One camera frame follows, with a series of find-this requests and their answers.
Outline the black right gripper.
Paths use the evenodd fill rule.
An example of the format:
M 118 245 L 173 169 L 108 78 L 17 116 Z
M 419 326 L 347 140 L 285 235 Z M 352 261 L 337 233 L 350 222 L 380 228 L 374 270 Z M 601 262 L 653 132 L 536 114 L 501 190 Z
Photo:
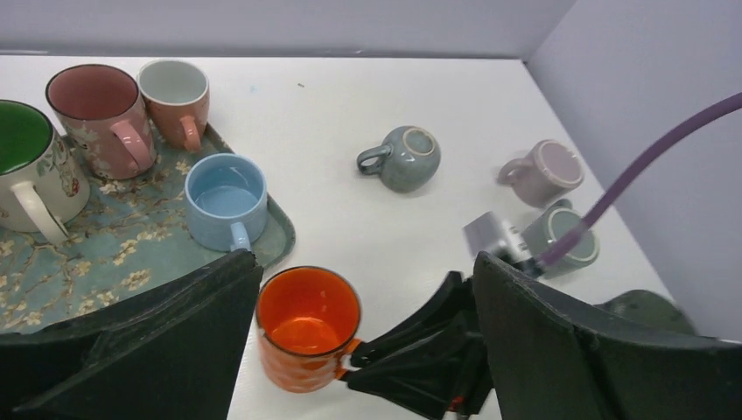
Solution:
M 597 304 L 597 307 L 646 326 L 675 333 L 696 334 L 696 328 L 681 308 L 650 290 L 629 290 Z

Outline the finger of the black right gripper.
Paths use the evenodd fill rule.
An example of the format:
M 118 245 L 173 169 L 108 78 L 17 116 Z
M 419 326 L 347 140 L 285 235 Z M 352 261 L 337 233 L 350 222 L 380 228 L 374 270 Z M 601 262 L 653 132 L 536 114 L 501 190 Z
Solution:
M 360 343 L 341 379 L 426 419 L 480 413 L 493 381 L 471 282 L 447 273 L 433 296 L 382 336 Z

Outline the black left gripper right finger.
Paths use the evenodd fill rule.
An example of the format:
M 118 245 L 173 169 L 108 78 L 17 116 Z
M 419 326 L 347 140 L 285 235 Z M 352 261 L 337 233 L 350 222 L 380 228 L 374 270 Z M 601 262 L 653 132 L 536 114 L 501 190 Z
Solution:
M 635 323 L 480 253 L 472 274 L 506 419 L 738 419 L 741 347 Z

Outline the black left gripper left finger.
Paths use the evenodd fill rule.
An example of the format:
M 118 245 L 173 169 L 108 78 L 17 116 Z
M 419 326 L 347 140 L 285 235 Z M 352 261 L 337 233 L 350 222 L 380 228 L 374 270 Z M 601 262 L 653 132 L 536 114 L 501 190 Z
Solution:
M 3 334 L 2 418 L 226 418 L 262 277 L 239 249 L 89 314 Z

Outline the orange mug black handle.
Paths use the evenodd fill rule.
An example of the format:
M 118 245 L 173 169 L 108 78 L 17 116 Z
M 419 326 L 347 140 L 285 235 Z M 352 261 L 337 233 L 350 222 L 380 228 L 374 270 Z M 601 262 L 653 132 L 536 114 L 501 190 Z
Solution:
M 255 307 L 263 371 L 280 389 L 310 393 L 341 379 L 361 343 L 361 301 L 339 274 L 298 266 L 275 274 Z

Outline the lilac ribbed mug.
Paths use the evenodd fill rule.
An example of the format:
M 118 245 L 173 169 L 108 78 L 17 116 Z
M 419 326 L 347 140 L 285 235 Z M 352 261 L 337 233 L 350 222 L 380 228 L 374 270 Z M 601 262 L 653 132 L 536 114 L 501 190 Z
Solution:
M 573 150 L 555 140 L 542 140 L 525 157 L 505 163 L 496 180 L 510 186 L 525 204 L 546 207 L 578 188 L 584 178 L 585 171 Z

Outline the light blue ribbed mug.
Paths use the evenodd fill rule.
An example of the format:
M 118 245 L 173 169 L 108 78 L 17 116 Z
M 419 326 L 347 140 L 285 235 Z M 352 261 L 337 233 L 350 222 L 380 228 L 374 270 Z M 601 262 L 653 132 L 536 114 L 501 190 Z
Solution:
M 252 249 L 268 220 L 268 191 L 263 171 L 234 153 L 203 157 L 184 183 L 185 220 L 201 246 L 231 252 Z

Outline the grey-blue round mug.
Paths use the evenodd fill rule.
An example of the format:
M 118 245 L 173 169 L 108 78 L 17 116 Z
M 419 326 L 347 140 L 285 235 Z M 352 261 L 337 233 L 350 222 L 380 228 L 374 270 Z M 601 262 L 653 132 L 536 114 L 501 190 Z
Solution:
M 356 158 L 362 175 L 378 175 L 396 193 L 412 193 L 432 179 L 441 161 L 437 139 L 426 129 L 400 126 L 390 131 L 381 145 L 364 150 Z

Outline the cream floral mug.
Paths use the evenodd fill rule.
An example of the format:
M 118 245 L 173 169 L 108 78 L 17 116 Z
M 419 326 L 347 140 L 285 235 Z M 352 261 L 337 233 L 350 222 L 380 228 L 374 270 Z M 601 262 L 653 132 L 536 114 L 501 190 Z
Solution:
M 49 118 L 1 101 L 1 227 L 68 239 L 65 224 L 88 203 L 88 178 Z

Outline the speckled dark pink mug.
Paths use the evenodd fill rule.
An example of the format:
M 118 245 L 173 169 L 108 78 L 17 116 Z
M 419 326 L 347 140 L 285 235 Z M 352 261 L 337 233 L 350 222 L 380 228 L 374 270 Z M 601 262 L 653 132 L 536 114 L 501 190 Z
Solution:
M 71 66 L 46 84 L 45 98 L 90 171 L 101 179 L 132 179 L 157 158 L 136 81 L 103 64 Z

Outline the salmon dotted mug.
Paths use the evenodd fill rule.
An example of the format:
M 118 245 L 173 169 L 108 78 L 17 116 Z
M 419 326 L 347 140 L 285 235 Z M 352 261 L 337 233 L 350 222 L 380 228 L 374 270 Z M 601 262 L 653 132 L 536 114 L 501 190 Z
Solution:
M 157 59 L 136 77 L 150 119 L 172 147 L 201 150 L 210 108 L 207 75 L 179 59 Z

